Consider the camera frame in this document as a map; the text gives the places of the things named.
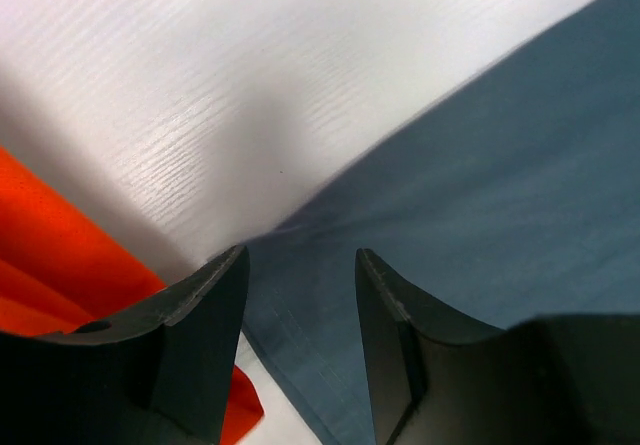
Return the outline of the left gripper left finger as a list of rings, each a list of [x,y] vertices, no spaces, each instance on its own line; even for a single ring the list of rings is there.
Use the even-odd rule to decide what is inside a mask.
[[[3,334],[2,442],[218,443],[248,277],[236,246],[71,334]]]

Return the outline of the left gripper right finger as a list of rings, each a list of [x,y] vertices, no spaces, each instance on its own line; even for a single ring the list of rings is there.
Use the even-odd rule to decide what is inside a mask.
[[[361,249],[355,285],[380,444],[635,444],[639,318],[546,315],[499,329]]]

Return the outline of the blue t shirt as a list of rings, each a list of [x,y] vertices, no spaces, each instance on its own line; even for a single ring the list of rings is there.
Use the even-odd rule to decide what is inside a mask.
[[[498,326],[639,308],[639,0],[595,0],[254,240],[251,444],[374,440],[354,258]]]

